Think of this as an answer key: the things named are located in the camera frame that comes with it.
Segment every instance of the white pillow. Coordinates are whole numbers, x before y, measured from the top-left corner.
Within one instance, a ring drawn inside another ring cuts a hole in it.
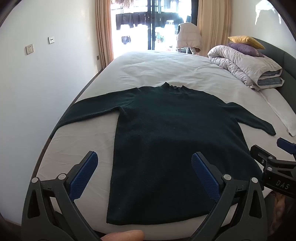
[[[291,136],[296,135],[296,114],[284,97],[276,89],[263,89],[259,91],[266,102],[283,122]]]

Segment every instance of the silver screw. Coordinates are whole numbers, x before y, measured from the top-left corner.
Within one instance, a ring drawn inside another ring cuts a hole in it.
[[[225,180],[228,180],[228,181],[231,180],[231,176],[228,174],[225,174],[223,177]]]
[[[60,179],[60,180],[64,180],[65,178],[66,178],[66,175],[64,173],[62,173],[58,176],[58,179]]]
[[[38,181],[37,177],[32,178],[32,183],[36,183]]]
[[[258,182],[258,179],[255,178],[255,177],[252,177],[252,182],[257,183]]]

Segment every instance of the sweater sleeve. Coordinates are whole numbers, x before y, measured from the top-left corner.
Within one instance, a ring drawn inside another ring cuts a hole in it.
[[[124,91],[111,92],[76,102],[62,116],[55,127],[53,134],[58,128],[64,125],[94,118],[129,105],[133,102],[137,91],[138,88],[133,88]]]
[[[225,104],[224,108],[230,113],[232,117],[234,117],[237,120],[237,122],[246,124],[257,129],[264,130],[267,134],[270,134],[272,136],[276,135],[276,132],[270,123],[253,115],[251,112],[246,110],[241,105],[238,105],[234,102],[230,102]]]

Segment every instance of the sliding glass door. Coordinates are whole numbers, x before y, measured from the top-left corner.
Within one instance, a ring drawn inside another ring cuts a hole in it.
[[[191,22],[191,0],[113,0],[114,57],[141,50],[176,51],[178,25]]]

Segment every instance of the yellow pillow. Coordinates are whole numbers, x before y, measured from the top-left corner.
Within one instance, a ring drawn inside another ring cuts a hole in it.
[[[264,46],[259,43],[256,39],[250,37],[250,36],[233,36],[233,37],[228,37],[232,42],[236,44],[247,44],[255,49],[265,49]]]

